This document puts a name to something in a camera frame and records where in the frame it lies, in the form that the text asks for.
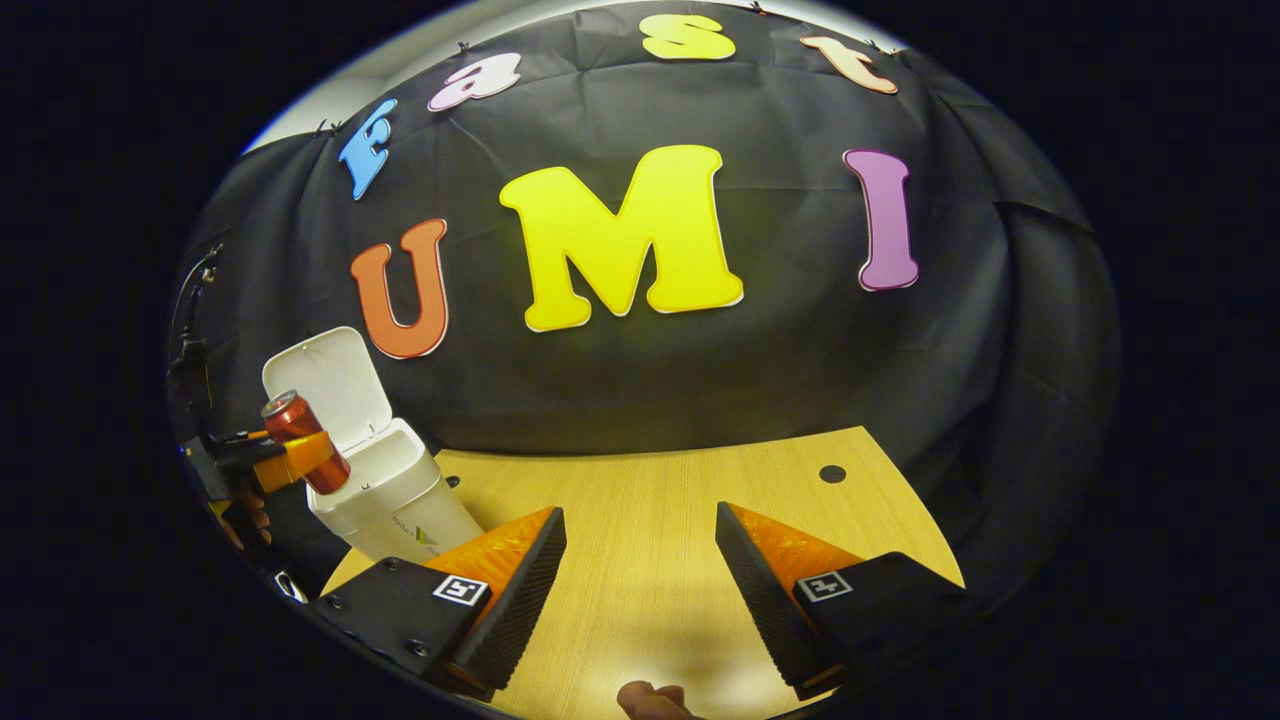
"letter f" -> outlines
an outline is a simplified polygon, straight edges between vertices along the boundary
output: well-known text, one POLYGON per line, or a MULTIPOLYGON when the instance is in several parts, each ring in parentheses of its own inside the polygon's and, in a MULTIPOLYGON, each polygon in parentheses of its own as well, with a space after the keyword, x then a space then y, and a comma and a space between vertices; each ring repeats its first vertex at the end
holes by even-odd
POLYGON ((389 99, 374 110, 372 115, 360 126, 356 135, 351 136, 347 146, 338 155, 339 163, 346 163, 351 170, 351 179, 356 182, 351 188, 351 199, 360 200, 360 196, 369 190, 369 184, 378 177, 378 172, 387 164, 387 150, 374 150, 375 145, 381 145, 392 136, 392 124, 383 117, 392 111, 396 100, 389 99))

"letter u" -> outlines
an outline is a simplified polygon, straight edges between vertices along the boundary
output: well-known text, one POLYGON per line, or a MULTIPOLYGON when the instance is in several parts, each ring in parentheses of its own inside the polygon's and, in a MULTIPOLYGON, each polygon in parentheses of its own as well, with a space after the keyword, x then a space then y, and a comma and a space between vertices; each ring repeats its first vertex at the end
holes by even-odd
POLYGON ((365 315, 369 338, 378 350, 404 360, 435 350, 449 328, 449 305, 444 297, 444 274, 440 270, 439 242, 444 237, 444 220, 426 220, 408 229, 401 249, 413 261, 413 281, 421 306, 417 322, 403 325, 392 313, 387 287, 387 263, 392 259, 389 245, 375 245, 351 261, 351 275, 360 290, 360 307, 365 315))

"letter m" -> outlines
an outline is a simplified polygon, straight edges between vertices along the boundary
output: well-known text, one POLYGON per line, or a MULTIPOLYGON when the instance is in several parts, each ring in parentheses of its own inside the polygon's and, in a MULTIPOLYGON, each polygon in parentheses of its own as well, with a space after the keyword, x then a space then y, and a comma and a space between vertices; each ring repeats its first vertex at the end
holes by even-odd
POLYGON ((649 305, 659 313, 724 307, 742 300, 742 281, 728 272, 712 176, 721 155, 700 145, 650 150, 636 165, 617 215, 567 168, 516 178, 498 201, 520 214, 534 304, 534 332, 575 328, 591 304, 573 292, 568 263, 617 316, 631 310, 640 269, 654 249, 658 277, 649 305))

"table surface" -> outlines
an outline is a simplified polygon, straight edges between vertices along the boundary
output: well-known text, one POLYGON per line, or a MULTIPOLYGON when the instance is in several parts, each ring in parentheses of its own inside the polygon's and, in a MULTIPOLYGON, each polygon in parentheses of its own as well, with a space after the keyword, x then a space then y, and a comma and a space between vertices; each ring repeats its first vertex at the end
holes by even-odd
MULTIPOLYGON (((901 551, 964 585, 924 503, 863 428, 783 441, 637 455, 525 457, 442 451, 453 492, 490 530, 564 509, 568 544, 498 710, 541 719, 625 717, 628 680, 686 688, 716 720, 771 717, 800 702, 782 682, 719 548, 728 501, 859 557, 901 551), (840 483, 818 471, 838 465, 840 483)), ((372 565, 352 550, 324 593, 372 565)))

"red soda can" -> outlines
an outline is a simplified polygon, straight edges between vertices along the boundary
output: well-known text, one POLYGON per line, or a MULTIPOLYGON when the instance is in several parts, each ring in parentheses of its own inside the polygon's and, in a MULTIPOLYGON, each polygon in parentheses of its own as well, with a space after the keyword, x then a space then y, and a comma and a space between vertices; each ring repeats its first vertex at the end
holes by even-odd
MULTIPOLYGON (((268 437, 280 445, 324 432, 320 420, 311 413, 311 406, 294 389, 284 391, 269 400, 262 406, 262 420, 266 423, 268 437)), ((344 486, 349 477, 351 465, 334 447, 333 455, 302 479, 317 493, 329 495, 344 486)))

